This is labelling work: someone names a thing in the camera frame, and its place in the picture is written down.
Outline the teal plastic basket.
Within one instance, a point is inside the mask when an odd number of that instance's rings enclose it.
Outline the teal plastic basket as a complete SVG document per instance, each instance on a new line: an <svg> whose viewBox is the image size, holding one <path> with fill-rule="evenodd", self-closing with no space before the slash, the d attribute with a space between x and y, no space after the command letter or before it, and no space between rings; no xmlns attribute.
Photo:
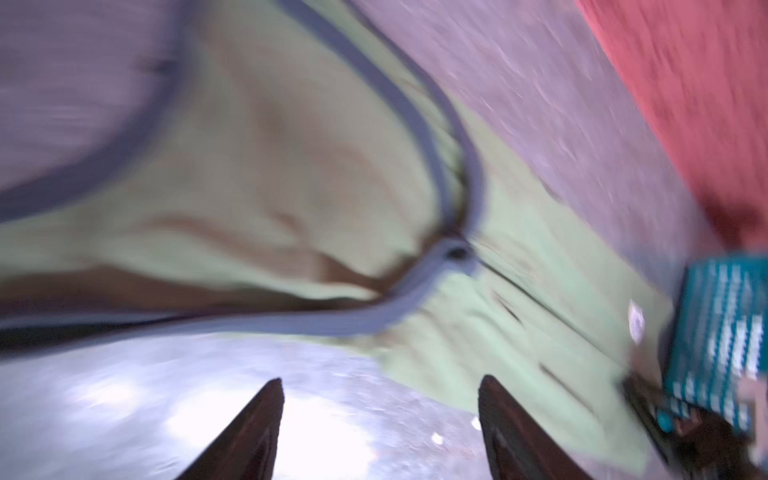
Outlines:
<svg viewBox="0 0 768 480"><path fill-rule="evenodd" d="M663 372L669 407L688 417L695 406L751 433L753 408L737 384L767 373L767 258L734 255L689 264Z"/></svg>

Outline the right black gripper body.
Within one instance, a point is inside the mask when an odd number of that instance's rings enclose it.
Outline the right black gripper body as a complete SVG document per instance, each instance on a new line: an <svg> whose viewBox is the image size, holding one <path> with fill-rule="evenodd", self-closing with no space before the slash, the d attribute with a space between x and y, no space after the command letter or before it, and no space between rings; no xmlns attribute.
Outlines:
<svg viewBox="0 0 768 480"><path fill-rule="evenodd" d="M621 387L658 456L681 478L767 477L750 458L750 436L721 415L678 400L637 375L625 377Z"/></svg>

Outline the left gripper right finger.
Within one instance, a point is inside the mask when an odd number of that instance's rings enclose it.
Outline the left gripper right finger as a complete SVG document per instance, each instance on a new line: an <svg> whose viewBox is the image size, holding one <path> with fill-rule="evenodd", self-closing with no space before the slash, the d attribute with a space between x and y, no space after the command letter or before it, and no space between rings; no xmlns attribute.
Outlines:
<svg viewBox="0 0 768 480"><path fill-rule="evenodd" d="M478 413L494 480L590 480L492 375L478 389Z"/></svg>

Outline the olive green tank top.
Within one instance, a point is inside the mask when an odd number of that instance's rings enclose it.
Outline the olive green tank top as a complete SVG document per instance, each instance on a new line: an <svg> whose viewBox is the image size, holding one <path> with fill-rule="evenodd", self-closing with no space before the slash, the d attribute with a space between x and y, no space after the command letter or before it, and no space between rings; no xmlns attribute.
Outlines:
<svg viewBox="0 0 768 480"><path fill-rule="evenodd" d="M273 378L278 479L485 479L496 376L599 478L645 472L619 398L668 296L342 1L316 1L428 125L277 1L5 1L1 190L119 153L1 223L1 475L173 479Z"/></svg>

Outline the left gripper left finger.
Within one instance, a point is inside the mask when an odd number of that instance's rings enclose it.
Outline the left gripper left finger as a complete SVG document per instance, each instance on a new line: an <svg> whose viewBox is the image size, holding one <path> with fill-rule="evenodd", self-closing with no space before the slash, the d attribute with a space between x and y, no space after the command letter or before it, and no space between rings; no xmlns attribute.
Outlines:
<svg viewBox="0 0 768 480"><path fill-rule="evenodd" d="M284 402L282 381L267 382L177 479L272 479Z"/></svg>

